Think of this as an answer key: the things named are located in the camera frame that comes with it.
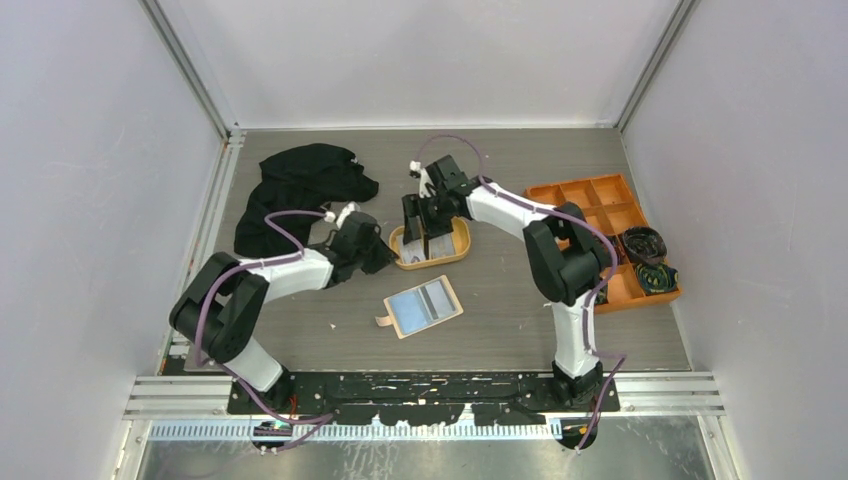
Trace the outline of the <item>credit card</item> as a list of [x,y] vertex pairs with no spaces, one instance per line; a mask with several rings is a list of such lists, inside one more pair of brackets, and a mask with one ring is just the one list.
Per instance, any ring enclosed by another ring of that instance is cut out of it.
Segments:
[[457,254],[451,234],[435,239],[413,241],[399,246],[400,260],[404,264],[417,264],[424,261],[437,260]]

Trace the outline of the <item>yellow oval tray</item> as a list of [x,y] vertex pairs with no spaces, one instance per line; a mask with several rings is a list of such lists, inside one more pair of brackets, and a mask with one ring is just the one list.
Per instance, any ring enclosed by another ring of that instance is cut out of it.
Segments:
[[389,236],[389,247],[397,255],[396,265],[402,270],[417,270],[463,260],[471,249],[471,235],[467,222],[461,218],[452,220],[453,231],[431,239],[424,248],[422,240],[403,243],[403,226],[394,229]]

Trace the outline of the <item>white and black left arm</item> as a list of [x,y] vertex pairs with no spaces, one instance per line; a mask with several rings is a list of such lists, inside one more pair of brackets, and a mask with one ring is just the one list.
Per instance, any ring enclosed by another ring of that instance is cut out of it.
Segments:
[[213,254],[169,315],[170,326],[190,339],[202,357],[249,385],[255,403],[269,413],[292,397],[285,367],[254,338],[263,306],[303,291],[349,280],[356,271],[375,274],[397,258],[381,238],[376,219],[346,214],[327,240],[282,256],[237,259]]

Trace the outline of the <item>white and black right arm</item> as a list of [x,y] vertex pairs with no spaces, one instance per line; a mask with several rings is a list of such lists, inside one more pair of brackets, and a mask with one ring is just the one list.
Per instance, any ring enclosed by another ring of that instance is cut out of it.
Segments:
[[582,409],[601,388],[603,367],[594,344],[594,298],[614,250],[574,203],[559,207],[522,199],[484,176],[471,178],[447,155],[413,161],[416,193],[402,199],[404,243],[449,235],[456,218],[489,224],[523,242],[537,290],[551,303],[556,349],[552,388],[567,410]]

